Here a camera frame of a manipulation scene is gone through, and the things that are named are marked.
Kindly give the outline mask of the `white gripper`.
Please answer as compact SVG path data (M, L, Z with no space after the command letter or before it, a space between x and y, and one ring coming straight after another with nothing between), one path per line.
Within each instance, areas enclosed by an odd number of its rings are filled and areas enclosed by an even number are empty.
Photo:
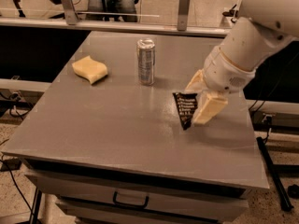
M198 70L185 88L187 93L201 93L192 117L193 125L204 125L228 105L223 92L239 92L255 77L255 71L243 71L231 64L220 46L208 54L204 68Z

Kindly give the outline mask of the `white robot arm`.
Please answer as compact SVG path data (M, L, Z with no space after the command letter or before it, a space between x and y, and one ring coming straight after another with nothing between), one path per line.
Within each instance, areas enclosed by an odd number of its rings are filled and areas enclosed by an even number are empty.
M186 87L197 98L191 123L217 116L230 93L242 91L267 58L298 37L299 0L241 0L236 24Z

